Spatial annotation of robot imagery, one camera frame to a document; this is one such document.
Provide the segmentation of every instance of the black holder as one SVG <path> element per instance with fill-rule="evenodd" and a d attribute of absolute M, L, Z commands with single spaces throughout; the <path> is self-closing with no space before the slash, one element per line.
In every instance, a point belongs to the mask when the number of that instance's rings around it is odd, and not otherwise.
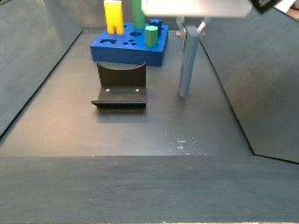
<path fill-rule="evenodd" d="M 146 63 L 126 70 L 98 63 L 98 73 L 102 88 L 92 104 L 98 107 L 146 107 Z"/>

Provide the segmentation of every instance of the gray floor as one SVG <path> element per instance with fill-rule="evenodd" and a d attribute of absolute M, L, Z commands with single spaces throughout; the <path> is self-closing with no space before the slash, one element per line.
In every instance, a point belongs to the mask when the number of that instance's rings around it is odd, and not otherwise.
<path fill-rule="evenodd" d="M 148 67 L 147 110 L 98 110 L 98 33 L 2 139 L 0 223 L 298 222 L 299 166 L 251 155 L 202 49 L 188 99 L 172 33 L 163 67 Z"/>
<path fill-rule="evenodd" d="M 262 157 L 0 157 L 0 223 L 299 222 L 299 166 Z"/>
<path fill-rule="evenodd" d="M 0 142 L 0 156 L 250 156 L 216 74 L 199 47 L 187 99 L 179 96 L 180 40 L 147 67 L 146 110 L 98 110 L 99 73 L 86 31 Z M 134 67 L 106 63 L 115 67 Z"/>

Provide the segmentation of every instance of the gray wall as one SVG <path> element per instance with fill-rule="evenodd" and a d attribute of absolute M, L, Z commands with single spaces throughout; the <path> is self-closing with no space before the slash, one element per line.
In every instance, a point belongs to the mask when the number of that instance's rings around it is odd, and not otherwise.
<path fill-rule="evenodd" d="M 202 40 L 258 155 L 299 162 L 299 23 L 278 10 L 212 19 Z"/>
<path fill-rule="evenodd" d="M 0 5 L 0 136 L 80 31 L 52 0 Z"/>
<path fill-rule="evenodd" d="M 79 23 L 84 30 L 102 30 L 106 28 L 106 13 L 103 0 L 58 0 L 62 8 Z M 124 19 L 132 22 L 132 1 L 123 1 Z M 175 19 L 162 17 L 163 23 L 171 26 L 171 30 L 178 30 Z M 198 25 L 200 19 L 187 18 L 190 24 Z"/>

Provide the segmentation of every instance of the blue block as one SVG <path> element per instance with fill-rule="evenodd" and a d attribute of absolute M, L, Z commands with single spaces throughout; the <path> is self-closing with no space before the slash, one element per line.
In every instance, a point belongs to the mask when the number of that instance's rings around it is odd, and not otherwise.
<path fill-rule="evenodd" d="M 168 25 L 163 25 L 158 46 L 146 46 L 146 30 L 135 29 L 132 23 L 126 23 L 126 34 L 108 34 L 104 30 L 90 49 L 95 61 L 111 61 L 128 64 L 160 66 L 164 60 L 164 49 L 168 37 Z"/>

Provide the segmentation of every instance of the yellow peg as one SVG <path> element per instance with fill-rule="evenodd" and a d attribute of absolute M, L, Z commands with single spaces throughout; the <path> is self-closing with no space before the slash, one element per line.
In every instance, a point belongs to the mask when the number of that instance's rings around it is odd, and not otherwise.
<path fill-rule="evenodd" d="M 107 16 L 107 33 L 124 34 L 124 15 L 122 1 L 104 1 Z"/>

